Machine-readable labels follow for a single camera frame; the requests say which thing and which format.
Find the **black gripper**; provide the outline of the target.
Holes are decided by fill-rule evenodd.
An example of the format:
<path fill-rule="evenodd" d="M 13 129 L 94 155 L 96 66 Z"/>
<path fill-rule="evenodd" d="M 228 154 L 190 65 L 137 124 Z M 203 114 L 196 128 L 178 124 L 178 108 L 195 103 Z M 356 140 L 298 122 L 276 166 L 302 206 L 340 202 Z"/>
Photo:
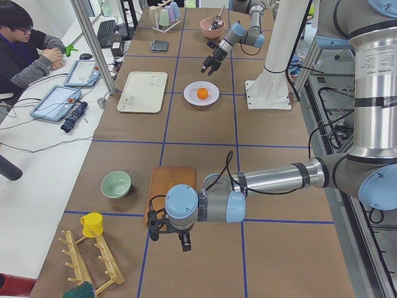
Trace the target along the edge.
<path fill-rule="evenodd" d="M 194 226 L 191 225 L 187 228 L 175 228 L 170 225 L 167 230 L 171 233 L 177 233 L 179 235 L 179 240 L 181 242 L 181 247 L 183 252 L 188 252 L 192 249 L 191 240 L 190 240 L 190 231 Z"/>
<path fill-rule="evenodd" d="M 221 66 L 223 60 L 227 57 L 228 52 L 224 51 L 221 48 L 216 48 L 213 52 L 213 55 L 207 56 L 205 62 L 203 63 L 201 72 L 204 73 L 209 69 L 208 75 L 211 76 L 214 72 L 218 71 Z"/>

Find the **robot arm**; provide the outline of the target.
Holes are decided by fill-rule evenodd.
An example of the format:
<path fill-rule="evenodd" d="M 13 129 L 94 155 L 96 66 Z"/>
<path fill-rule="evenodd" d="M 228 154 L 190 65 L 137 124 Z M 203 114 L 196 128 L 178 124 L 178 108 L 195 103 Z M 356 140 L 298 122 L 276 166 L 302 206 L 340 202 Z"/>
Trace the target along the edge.
<path fill-rule="evenodd" d="M 208 75 L 211 76 L 221 66 L 222 61 L 227 57 L 233 47 L 240 43 L 261 49 L 265 37 L 262 34 L 261 21 L 266 9 L 265 1 L 247 0 L 229 1 L 229 9 L 234 12 L 247 14 L 250 17 L 250 25 L 245 29 L 238 21 L 230 26 L 228 33 L 219 41 L 208 41 L 207 45 L 213 49 L 212 55 L 206 57 L 203 62 L 201 72 L 208 69 Z"/>
<path fill-rule="evenodd" d="M 317 44 L 355 51 L 354 143 L 346 153 L 224 178 L 211 174 L 199 190 L 172 187 L 149 210 L 152 240 L 176 233 L 191 249 L 196 222 L 241 222 L 253 193 L 284 195 L 306 187 L 338 189 L 378 210 L 396 208 L 396 2 L 321 1 Z"/>

